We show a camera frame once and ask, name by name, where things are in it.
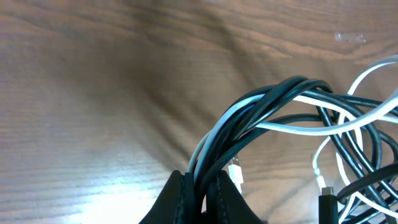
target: wood grain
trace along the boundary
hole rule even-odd
[[[343,93],[367,63],[398,53],[395,0],[5,0],[0,9],[0,223],[137,223],[245,92],[304,75]],[[358,95],[385,99],[395,74],[382,69]],[[292,110],[315,111],[293,103],[279,114]],[[310,161],[321,141],[267,133],[239,154],[259,217],[317,223]],[[329,146],[322,171],[338,185],[333,157]]]

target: white usb connector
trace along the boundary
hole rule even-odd
[[[238,155],[233,157],[228,162],[228,164],[229,164],[228,166],[229,178],[231,178],[232,182],[235,184],[239,193],[242,194],[241,184],[243,184],[243,175],[242,175],[242,168],[239,166]]]

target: wooden table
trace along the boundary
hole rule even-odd
[[[368,63],[398,53],[396,0],[4,0],[0,10],[0,223],[137,223],[245,92],[304,75],[344,93]],[[385,99],[396,73],[383,68],[358,95]],[[292,110],[315,108],[278,114]],[[239,153],[259,217],[317,223],[311,159],[322,141],[271,132]],[[330,184],[334,151],[320,158]]]

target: tangled cables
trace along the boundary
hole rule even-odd
[[[337,195],[338,201],[344,205],[339,212],[339,223],[366,223],[381,212],[385,214],[384,222],[397,223],[398,212],[390,207],[398,202],[397,189],[392,186],[398,175],[398,143],[378,130],[373,121],[398,123],[398,89],[384,102],[353,96],[360,82],[372,71],[397,62],[398,55],[375,62],[360,74],[347,95],[334,94],[329,84],[322,80],[291,77],[278,85],[258,88],[240,97],[200,141],[190,160],[188,171],[194,173],[195,195],[200,203],[198,208],[201,208],[210,182],[228,161],[251,141],[274,130],[328,136],[316,151],[312,163],[320,188],[326,187],[326,182],[318,166],[318,156],[326,143],[332,140],[336,147],[338,169],[347,185]],[[292,100],[316,106],[318,114],[290,114],[267,120]],[[373,109],[364,113],[358,106]],[[287,125],[303,121],[322,122],[324,127]],[[370,158],[363,152],[363,132],[371,139]],[[394,156],[394,162],[385,167],[381,167],[382,141],[387,143]],[[348,179],[343,161],[358,178],[356,181],[351,183]],[[388,194],[387,198],[382,197],[384,193]],[[353,215],[364,203],[371,208]]]

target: cable connector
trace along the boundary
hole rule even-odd
[[[231,178],[239,193],[242,194],[243,175],[242,168],[239,166],[238,156],[233,157],[228,164],[229,178]]]
[[[338,224],[337,197],[333,195],[333,187],[322,188],[318,206],[319,224]]]

